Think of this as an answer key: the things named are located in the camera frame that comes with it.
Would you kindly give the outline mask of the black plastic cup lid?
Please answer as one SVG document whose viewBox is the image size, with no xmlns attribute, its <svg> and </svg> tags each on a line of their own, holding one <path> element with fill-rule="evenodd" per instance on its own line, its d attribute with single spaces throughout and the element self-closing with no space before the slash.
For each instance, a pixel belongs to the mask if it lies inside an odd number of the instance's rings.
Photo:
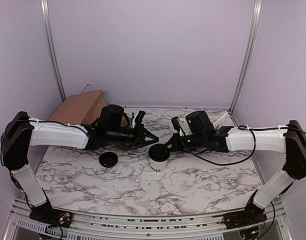
<svg viewBox="0 0 306 240">
<path fill-rule="evenodd" d="M 161 143 L 152 145 L 148 150 L 148 156 L 155 162 L 165 162 L 171 155 L 170 149 Z"/>
</svg>

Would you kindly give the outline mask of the white paper coffee cup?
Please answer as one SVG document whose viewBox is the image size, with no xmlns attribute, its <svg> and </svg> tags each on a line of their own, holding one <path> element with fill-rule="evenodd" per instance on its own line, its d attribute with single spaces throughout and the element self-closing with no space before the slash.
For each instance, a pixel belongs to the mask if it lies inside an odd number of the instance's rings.
<svg viewBox="0 0 306 240">
<path fill-rule="evenodd" d="M 155 173 L 161 173 L 167 165 L 167 160 L 165 161 L 155 161 L 153 159 L 149 159 L 150 168 Z"/>
</svg>

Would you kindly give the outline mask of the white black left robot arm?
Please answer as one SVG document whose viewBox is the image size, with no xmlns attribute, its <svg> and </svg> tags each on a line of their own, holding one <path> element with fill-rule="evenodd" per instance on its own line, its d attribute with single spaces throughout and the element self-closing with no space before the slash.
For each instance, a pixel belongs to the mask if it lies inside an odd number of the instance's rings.
<svg viewBox="0 0 306 240">
<path fill-rule="evenodd" d="M 131 118 L 122 106 L 105 106 L 91 123 L 61 123 L 58 120 L 32 118 L 20 111 L 7 124 L 0 138 L 0 160 L 10 173 L 13 183 L 30 201 L 31 213 L 46 223 L 62 216 L 55 210 L 40 186 L 28 154 L 31 147 L 57 146 L 95 151 L 109 144 L 126 144 L 137 150 L 159 141 L 142 123 L 145 111 L 139 110 Z"/>
</svg>

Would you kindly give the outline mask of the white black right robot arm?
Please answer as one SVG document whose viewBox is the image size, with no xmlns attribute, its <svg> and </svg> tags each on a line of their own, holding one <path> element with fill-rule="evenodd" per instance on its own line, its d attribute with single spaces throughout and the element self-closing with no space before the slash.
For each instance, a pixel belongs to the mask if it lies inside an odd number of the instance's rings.
<svg viewBox="0 0 306 240">
<path fill-rule="evenodd" d="M 207 113 L 198 110 L 185 117 L 191 131 L 186 134 L 178 117 L 171 119 L 176 131 L 164 144 L 169 152 L 190 153 L 196 150 L 228 153 L 235 151 L 269 151 L 285 154 L 284 165 L 248 200 L 244 210 L 226 215 L 230 221 L 251 224 L 264 213 L 276 197 L 284 194 L 292 184 L 306 177 L 306 133 L 296 120 L 286 125 L 252 128 L 245 125 L 214 128 Z"/>
</svg>

